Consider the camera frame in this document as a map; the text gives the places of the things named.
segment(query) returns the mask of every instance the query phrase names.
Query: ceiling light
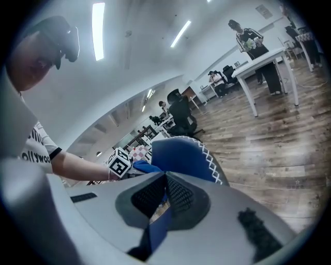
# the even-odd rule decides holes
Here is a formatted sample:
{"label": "ceiling light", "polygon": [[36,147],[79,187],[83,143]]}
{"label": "ceiling light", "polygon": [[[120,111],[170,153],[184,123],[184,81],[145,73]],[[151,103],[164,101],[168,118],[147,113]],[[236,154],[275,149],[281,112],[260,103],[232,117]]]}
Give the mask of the ceiling light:
{"label": "ceiling light", "polygon": [[149,96],[151,95],[151,92],[152,92],[152,89],[150,89],[150,90],[148,91],[147,98],[149,98]]}
{"label": "ceiling light", "polygon": [[96,61],[103,59],[103,42],[102,42],[103,12],[104,12],[104,3],[93,4],[92,36],[93,36],[94,55]]}
{"label": "ceiling light", "polygon": [[191,24],[191,21],[187,21],[186,24],[184,25],[184,27],[180,30],[180,32],[178,33],[177,37],[175,38],[174,42],[171,44],[171,48],[174,48],[176,43],[178,42],[179,38],[181,37],[181,35],[184,33],[184,31],[187,29],[187,27]]}

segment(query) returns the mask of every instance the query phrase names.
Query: blue cloth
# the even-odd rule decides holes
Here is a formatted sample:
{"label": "blue cloth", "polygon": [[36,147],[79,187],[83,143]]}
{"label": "blue cloth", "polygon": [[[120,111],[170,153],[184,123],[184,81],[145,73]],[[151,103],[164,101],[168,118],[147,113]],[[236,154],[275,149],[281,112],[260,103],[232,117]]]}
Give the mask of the blue cloth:
{"label": "blue cloth", "polygon": [[135,169],[138,169],[138,170],[143,171],[145,173],[160,172],[160,171],[162,171],[157,166],[153,166],[153,165],[149,164],[148,162],[146,162],[144,160],[140,160],[140,161],[134,162],[133,163],[133,167]]}

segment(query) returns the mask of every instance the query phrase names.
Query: person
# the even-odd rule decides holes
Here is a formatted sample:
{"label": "person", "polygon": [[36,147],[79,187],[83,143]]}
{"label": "person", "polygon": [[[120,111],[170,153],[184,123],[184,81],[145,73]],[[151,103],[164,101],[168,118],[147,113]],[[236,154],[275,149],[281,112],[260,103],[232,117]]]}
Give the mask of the person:
{"label": "person", "polygon": [[21,95],[39,83],[54,65],[59,70],[63,57],[75,62],[79,51],[78,29],[60,16],[42,20],[19,39],[2,69],[1,93],[6,98],[1,100],[6,102],[11,112],[6,112],[7,119],[0,121],[0,127],[7,125],[6,130],[2,129],[0,133],[0,156],[18,156],[38,164],[45,173],[55,173],[68,179],[117,180],[118,177],[107,167],[69,154],[57,146]]}
{"label": "person", "polygon": [[[263,45],[263,36],[257,31],[251,28],[242,29],[240,24],[232,19],[229,21],[228,25],[231,29],[237,32],[236,40],[240,52],[247,52],[252,60],[269,51]],[[259,83],[262,83],[263,74],[272,95],[279,95],[282,93],[277,69],[273,62],[262,66],[255,72],[257,73]]]}
{"label": "person", "polygon": [[160,101],[159,106],[161,107],[162,111],[165,113],[165,117],[169,117],[169,109],[166,108],[167,103]]}
{"label": "person", "polygon": [[149,119],[152,122],[154,122],[154,124],[157,125],[157,126],[159,126],[162,123],[161,119],[158,116],[154,116],[154,117],[153,116],[149,116]]}
{"label": "person", "polygon": [[[279,6],[281,13],[286,17],[290,23],[292,29],[294,29],[297,34],[304,34],[311,32],[311,30],[306,26],[305,21],[284,1],[280,2]],[[320,54],[314,39],[309,39],[304,42],[304,46],[307,50],[311,67],[314,69],[316,66],[322,67]]]}
{"label": "person", "polygon": [[218,73],[215,73],[214,71],[209,71],[208,74],[209,77],[209,82],[214,84],[215,86],[215,92],[219,97],[223,97],[224,95],[226,96],[227,93],[225,92],[225,84],[222,79],[222,76]]}

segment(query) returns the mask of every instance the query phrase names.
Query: person sitting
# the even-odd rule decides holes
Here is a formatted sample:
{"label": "person sitting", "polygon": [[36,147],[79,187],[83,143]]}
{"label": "person sitting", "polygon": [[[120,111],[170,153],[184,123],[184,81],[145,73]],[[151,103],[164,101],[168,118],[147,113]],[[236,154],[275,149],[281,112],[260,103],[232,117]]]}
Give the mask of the person sitting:
{"label": "person sitting", "polygon": [[159,126],[162,123],[161,119],[158,116],[154,116],[154,117],[153,116],[149,116],[149,119],[152,122],[154,122],[154,124],[157,125],[157,126]]}
{"label": "person sitting", "polygon": [[164,101],[159,102],[159,106],[161,107],[162,111],[165,113],[165,117],[169,117],[169,109],[166,108],[167,103]]}
{"label": "person sitting", "polygon": [[208,74],[209,82],[212,83],[215,86],[215,92],[219,97],[226,96],[227,93],[225,92],[225,84],[222,80],[222,76],[218,73],[215,73],[213,71],[210,71]]}

